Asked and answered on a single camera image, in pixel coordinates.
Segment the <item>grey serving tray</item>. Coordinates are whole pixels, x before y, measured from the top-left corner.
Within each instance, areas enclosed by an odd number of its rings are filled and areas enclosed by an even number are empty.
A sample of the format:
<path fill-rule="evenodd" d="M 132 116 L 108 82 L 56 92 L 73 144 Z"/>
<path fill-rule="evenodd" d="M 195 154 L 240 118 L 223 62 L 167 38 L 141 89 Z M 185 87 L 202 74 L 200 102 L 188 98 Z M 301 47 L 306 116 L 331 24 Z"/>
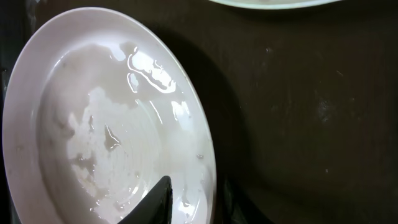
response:
<path fill-rule="evenodd" d="M 105 7 L 147 26 L 188 73 L 218 176 L 274 223 L 397 222 L 397 2 L 255 11 L 211 1 L 2 1 L 5 85 L 42 24 Z"/>

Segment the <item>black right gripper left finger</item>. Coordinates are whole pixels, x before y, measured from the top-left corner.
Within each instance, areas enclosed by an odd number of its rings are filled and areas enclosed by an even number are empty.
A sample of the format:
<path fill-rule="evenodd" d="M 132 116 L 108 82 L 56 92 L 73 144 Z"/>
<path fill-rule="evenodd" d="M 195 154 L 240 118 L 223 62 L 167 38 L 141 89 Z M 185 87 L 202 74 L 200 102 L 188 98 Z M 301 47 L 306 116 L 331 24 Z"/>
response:
<path fill-rule="evenodd" d="M 165 175 L 118 224 L 171 224 L 172 205 L 172 181 Z"/>

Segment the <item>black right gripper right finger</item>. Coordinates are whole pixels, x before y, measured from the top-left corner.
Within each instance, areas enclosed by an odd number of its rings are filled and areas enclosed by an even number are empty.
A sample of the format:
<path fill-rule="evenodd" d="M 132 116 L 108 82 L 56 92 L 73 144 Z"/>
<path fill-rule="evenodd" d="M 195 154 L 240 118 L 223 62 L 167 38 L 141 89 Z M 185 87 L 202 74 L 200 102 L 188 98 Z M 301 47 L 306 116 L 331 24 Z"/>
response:
<path fill-rule="evenodd" d="M 224 223 L 274 224 L 260 211 L 243 189 L 231 179 L 221 181 L 220 193 Z"/>

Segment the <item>pink white plate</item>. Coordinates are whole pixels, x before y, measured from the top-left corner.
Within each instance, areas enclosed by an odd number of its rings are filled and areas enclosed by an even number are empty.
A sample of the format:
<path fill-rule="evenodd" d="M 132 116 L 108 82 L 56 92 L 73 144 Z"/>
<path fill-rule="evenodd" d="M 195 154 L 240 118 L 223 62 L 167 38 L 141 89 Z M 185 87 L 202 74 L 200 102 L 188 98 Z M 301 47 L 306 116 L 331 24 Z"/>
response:
<path fill-rule="evenodd" d="M 198 95 L 168 47 L 118 11 L 81 7 L 22 49 L 2 117 L 22 223 L 119 223 L 165 175 L 172 223 L 211 223 L 216 163 Z"/>

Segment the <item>cream white plate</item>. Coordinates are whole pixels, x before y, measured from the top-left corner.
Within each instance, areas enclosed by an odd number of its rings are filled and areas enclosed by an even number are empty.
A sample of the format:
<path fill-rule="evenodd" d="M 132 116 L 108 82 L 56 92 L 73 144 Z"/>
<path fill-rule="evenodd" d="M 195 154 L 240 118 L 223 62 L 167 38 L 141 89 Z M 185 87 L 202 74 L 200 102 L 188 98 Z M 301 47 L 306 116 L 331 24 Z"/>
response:
<path fill-rule="evenodd" d="M 243 9 L 283 10 L 320 6 L 341 0 L 210 0 L 226 6 Z"/>

